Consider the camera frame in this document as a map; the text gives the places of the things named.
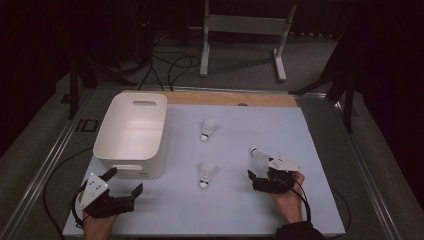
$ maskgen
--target white plastic basket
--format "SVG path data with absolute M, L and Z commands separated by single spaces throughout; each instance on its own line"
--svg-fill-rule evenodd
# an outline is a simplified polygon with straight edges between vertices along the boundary
M 112 100 L 94 145 L 94 155 L 117 177 L 159 177 L 168 145 L 167 99 L 161 94 L 120 93 Z

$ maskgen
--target metal leg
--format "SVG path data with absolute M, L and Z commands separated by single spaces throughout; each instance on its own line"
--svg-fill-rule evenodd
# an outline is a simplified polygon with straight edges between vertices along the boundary
M 287 80 L 286 72 L 284 71 L 283 60 L 281 60 L 281 53 L 283 52 L 284 45 L 286 44 L 287 36 L 289 35 L 290 26 L 292 24 L 293 15 L 296 11 L 296 5 L 290 7 L 289 14 L 284 24 L 283 34 L 281 35 L 281 42 L 277 49 L 274 49 L 274 61 L 277 68 L 278 80 L 285 82 Z
M 203 51 L 202 59 L 200 62 L 200 76 L 206 77 L 208 75 L 209 64 L 209 0 L 205 0 L 205 19 L 203 26 Z

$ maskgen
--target small black object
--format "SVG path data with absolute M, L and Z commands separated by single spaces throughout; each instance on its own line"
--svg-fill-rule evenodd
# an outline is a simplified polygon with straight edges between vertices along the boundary
M 291 190 L 296 182 L 292 171 L 282 171 L 269 168 L 268 178 L 258 178 L 247 170 L 250 180 L 252 180 L 253 189 L 256 191 L 281 194 Z

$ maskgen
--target aluminum rail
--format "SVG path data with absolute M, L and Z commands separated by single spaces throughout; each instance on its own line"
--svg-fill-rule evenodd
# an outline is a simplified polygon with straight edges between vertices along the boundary
M 43 190 L 43 187 L 50 176 L 51 172 L 55 168 L 63 150 L 65 149 L 76 125 L 77 119 L 81 115 L 84 106 L 92 97 L 93 90 L 85 90 L 84 95 L 80 100 L 80 108 L 75 114 L 72 120 L 69 120 L 63 130 L 61 131 L 58 139 L 53 145 L 52 149 L 49 152 L 49 155 L 44 160 L 42 166 L 35 174 L 35 177 L 31 180 L 28 187 L 26 188 L 22 198 L 19 200 L 14 212 L 10 216 L 9 220 L 5 224 L 5 227 L 2 229 L 0 234 L 1 240 L 15 239 L 20 229 L 22 228 L 25 220 L 27 219 L 29 213 L 32 210 L 35 202 L 38 199 L 38 196 Z

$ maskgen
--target sleeve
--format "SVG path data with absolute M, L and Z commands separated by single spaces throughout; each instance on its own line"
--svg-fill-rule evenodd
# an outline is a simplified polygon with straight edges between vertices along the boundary
M 324 236 L 310 222 L 298 222 L 281 226 L 276 232 L 277 240 L 322 240 Z

